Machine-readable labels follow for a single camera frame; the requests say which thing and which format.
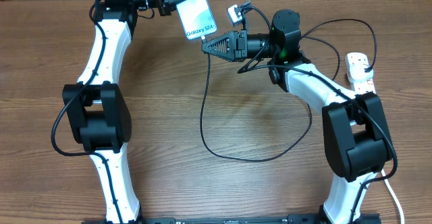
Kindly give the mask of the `smartphone with light screen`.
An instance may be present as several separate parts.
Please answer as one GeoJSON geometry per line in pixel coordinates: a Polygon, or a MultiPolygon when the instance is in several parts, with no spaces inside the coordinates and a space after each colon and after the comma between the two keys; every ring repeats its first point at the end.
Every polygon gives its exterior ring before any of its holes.
{"type": "Polygon", "coordinates": [[[184,33],[193,40],[217,31],[207,0],[186,0],[176,5],[184,33]]]}

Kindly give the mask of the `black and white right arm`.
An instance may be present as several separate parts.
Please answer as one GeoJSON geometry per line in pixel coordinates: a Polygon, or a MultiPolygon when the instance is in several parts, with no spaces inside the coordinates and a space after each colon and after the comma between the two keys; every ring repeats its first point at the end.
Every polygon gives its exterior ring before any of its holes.
{"type": "Polygon", "coordinates": [[[330,193],[317,214],[289,215],[288,221],[380,223],[378,214],[360,211],[370,184],[392,177],[398,167],[380,98],[348,90],[318,71],[300,50],[304,36],[295,11],[277,11],[266,34],[249,34],[244,11],[230,18],[243,29],[205,41],[203,53],[244,62],[241,74],[261,69],[260,60],[268,59],[265,68],[272,83],[301,98],[323,120],[325,156],[334,173],[330,193]]]}

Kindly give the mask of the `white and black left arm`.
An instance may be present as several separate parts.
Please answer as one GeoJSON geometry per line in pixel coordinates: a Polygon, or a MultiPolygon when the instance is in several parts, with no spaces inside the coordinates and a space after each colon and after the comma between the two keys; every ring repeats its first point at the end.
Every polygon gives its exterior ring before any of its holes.
{"type": "Polygon", "coordinates": [[[93,161],[105,198],[103,223],[143,223],[128,165],[132,118],[119,88],[124,55],[139,11],[168,16],[189,0],[94,0],[89,18],[95,36],[85,70],[63,87],[64,108],[74,140],[93,161]]]}

